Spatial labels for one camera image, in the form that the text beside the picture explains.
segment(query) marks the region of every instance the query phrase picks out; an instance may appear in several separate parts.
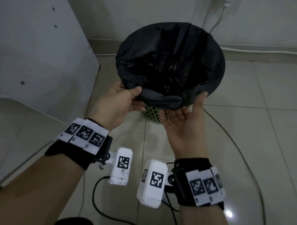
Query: white plastic housing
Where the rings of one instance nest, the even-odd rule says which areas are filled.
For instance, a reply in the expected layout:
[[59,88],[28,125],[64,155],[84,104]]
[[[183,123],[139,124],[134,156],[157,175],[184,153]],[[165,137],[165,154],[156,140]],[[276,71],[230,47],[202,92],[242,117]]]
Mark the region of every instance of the white plastic housing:
[[110,184],[126,186],[129,180],[131,169],[133,151],[129,148],[119,147],[114,154],[114,163],[111,176],[109,179]]
[[146,161],[137,190],[137,198],[141,204],[158,208],[162,202],[167,164],[155,159]]

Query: black garbage bag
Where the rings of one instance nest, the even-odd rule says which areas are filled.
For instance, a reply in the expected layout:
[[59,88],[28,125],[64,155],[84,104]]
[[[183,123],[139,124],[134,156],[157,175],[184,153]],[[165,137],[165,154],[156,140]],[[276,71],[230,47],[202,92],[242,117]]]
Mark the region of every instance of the black garbage bag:
[[137,99],[161,109],[178,109],[219,86],[225,72],[220,46],[190,23],[155,23],[120,45],[116,68],[126,89],[141,86]]

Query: tile floor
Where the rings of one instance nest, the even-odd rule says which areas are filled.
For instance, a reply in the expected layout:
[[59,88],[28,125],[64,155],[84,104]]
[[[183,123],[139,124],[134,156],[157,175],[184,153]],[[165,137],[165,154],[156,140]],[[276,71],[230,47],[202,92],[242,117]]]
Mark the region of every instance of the tile floor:
[[[86,112],[88,116],[108,86],[118,81],[115,58],[98,57],[101,69]],[[263,193],[267,224],[296,224],[297,221],[297,64],[266,64],[227,61],[224,79],[206,99],[205,109],[218,120],[240,147]],[[46,142],[65,124],[11,99],[0,99],[0,178]],[[227,197],[225,208],[233,213],[229,224],[263,224],[255,181],[238,150],[224,131],[207,115],[210,159],[219,169]],[[173,224],[169,208],[138,203],[136,191],[146,160],[174,161],[162,125],[147,121],[139,112],[130,113],[110,134],[111,149],[119,146],[134,152],[127,186],[99,184],[96,204],[110,216],[138,224]],[[44,153],[28,162],[24,170]],[[93,208],[95,182],[109,174],[92,164],[85,173],[85,199],[81,216],[94,224],[122,224],[101,217]],[[170,196],[178,208],[174,195]],[[60,218],[77,216],[83,199],[83,178]]]

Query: hand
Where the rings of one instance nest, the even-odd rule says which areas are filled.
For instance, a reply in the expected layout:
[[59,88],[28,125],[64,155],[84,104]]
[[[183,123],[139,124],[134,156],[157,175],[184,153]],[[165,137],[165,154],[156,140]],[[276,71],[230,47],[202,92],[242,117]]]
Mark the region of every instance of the hand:
[[121,125],[125,116],[131,111],[145,111],[145,103],[134,99],[142,88],[136,87],[131,90],[123,90],[121,82],[110,87],[107,95],[103,96],[97,105],[96,112],[90,116],[105,129],[112,129]]
[[175,159],[208,158],[203,101],[208,93],[196,97],[192,112],[188,107],[178,110],[160,110],[160,119],[165,127]]

